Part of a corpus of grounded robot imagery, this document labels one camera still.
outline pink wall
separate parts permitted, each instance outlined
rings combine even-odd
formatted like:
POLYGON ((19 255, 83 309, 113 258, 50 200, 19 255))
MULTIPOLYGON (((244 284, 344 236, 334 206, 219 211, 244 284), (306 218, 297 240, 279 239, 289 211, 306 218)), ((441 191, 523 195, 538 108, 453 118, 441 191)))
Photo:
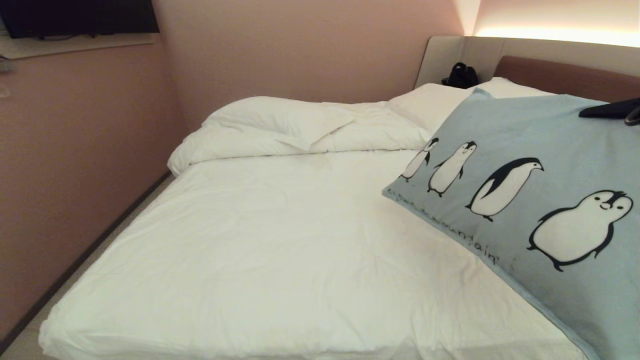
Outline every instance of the pink wall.
POLYGON ((0 338, 155 180, 186 134, 162 44, 0 75, 0 338))
POLYGON ((482 0, 474 33, 491 28, 638 32, 640 1, 482 0))
POLYGON ((462 35, 451 0, 156 0, 191 130, 252 95, 387 100, 412 89, 427 39, 462 35))

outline headboard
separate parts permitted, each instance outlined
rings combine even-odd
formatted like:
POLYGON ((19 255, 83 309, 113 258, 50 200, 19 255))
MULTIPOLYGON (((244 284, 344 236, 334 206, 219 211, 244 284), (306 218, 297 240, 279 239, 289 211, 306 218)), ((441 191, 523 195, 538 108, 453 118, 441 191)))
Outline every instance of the headboard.
POLYGON ((552 61, 503 56, 494 76, 546 92, 607 102, 640 97, 640 78, 552 61))
POLYGON ((640 48, 555 40, 431 37, 415 87, 439 83, 458 61, 556 94, 602 101, 640 97, 640 48))

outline penguin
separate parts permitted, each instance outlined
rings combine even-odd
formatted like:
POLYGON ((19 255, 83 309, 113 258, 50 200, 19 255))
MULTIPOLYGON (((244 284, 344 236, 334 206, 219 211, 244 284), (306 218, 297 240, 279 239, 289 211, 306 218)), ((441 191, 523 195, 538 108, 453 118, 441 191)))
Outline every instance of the penguin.
POLYGON ((415 173, 418 172, 418 169, 420 168, 420 165, 422 164, 423 160, 424 160, 425 166, 429 165, 429 158, 431 157, 431 154, 429 153, 429 151, 431 151, 436 146, 437 143, 438 143, 438 138, 431 139, 431 141, 427 144, 427 146, 425 146, 423 150, 418 152, 418 155, 416 155, 413 158, 413 160, 411 160, 411 162, 406 167, 402 175, 400 175, 400 177, 402 177, 408 183, 409 179, 411 179, 415 175, 415 173))
POLYGON ((493 222, 491 217, 511 203, 535 169, 545 171, 536 158, 517 159, 503 165, 489 176, 465 207, 493 222))
POLYGON ((572 265, 595 253, 596 258, 613 239, 613 223, 625 217, 634 202, 624 192, 600 190, 573 208, 551 211, 540 219, 529 237, 527 250, 546 255, 554 268, 572 265))
POLYGON ((476 148, 475 142, 465 142, 448 159, 436 165, 437 170, 429 179, 427 192, 433 190, 442 197, 442 194, 447 191, 457 177, 462 179, 463 166, 476 148))

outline black backpack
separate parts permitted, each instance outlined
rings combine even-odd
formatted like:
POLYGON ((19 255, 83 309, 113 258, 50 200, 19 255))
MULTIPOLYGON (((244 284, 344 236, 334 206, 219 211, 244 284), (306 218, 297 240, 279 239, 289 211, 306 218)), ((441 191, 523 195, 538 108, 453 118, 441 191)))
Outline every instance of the black backpack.
POLYGON ((478 85, 478 76, 476 70, 464 63, 457 63, 451 70, 448 78, 442 79, 442 84, 453 86, 454 88, 467 89, 471 86, 478 85))

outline television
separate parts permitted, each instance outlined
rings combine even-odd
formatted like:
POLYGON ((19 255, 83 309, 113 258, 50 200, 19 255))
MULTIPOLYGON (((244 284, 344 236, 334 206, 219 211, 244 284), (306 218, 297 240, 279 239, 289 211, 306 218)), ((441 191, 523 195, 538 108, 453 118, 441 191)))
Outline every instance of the television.
POLYGON ((0 0, 12 38, 158 33, 152 0, 0 0))

